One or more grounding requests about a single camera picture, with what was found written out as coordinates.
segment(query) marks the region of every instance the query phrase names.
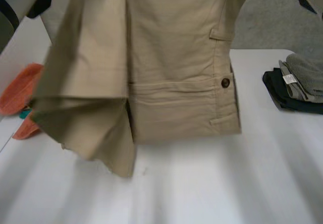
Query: black folded garment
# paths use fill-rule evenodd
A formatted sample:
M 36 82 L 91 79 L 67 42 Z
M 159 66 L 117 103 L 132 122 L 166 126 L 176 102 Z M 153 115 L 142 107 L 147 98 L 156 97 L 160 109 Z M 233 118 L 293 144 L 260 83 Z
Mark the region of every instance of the black folded garment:
M 323 103 L 300 101 L 289 97 L 282 71 L 279 68 L 265 72 L 262 80 L 269 93 L 282 108 L 323 115 Z

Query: cotton fabric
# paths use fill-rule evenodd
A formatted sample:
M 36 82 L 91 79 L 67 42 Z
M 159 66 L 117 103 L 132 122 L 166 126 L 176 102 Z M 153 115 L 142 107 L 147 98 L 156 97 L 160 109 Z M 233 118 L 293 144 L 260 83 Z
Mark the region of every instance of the cotton fabric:
M 239 133 L 229 50 L 244 1 L 71 0 L 33 119 L 122 177 L 134 143 Z

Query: white surface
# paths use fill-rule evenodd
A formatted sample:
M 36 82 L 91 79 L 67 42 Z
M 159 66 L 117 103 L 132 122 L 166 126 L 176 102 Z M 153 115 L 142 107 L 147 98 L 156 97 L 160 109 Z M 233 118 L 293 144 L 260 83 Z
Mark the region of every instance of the white surface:
M 41 18 L 25 18 L 0 54 L 0 95 L 28 64 L 42 64 L 50 45 L 51 41 Z
M 231 51 L 243 134 L 139 146 L 132 179 L 44 134 L 10 140 L 0 223 L 323 223 L 323 116 L 279 111 L 261 80 L 290 53 Z

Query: teal item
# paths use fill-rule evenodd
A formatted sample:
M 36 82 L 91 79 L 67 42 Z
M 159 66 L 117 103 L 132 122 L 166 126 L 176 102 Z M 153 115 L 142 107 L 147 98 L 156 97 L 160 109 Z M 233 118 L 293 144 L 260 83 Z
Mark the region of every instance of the teal item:
M 19 118 L 20 119 L 26 119 L 26 117 L 29 115 L 30 112 L 31 112 L 31 109 L 27 109 L 27 110 L 22 111 L 19 114 Z

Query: gray folded garment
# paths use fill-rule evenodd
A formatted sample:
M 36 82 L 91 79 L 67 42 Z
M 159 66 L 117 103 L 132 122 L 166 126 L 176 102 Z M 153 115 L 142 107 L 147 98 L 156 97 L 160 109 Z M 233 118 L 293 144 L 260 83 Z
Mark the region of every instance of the gray folded garment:
M 308 60 L 294 53 L 286 58 L 286 66 L 309 94 L 323 96 L 323 60 Z
M 279 66 L 281 68 L 283 76 L 292 75 L 289 69 L 286 66 L 286 62 L 282 62 L 279 60 Z M 292 99 L 302 100 L 302 101 L 310 101 L 313 103 L 323 103 L 323 97 L 321 96 L 314 96 L 308 93 L 294 76 L 297 82 L 287 84 L 285 82 L 287 92 Z

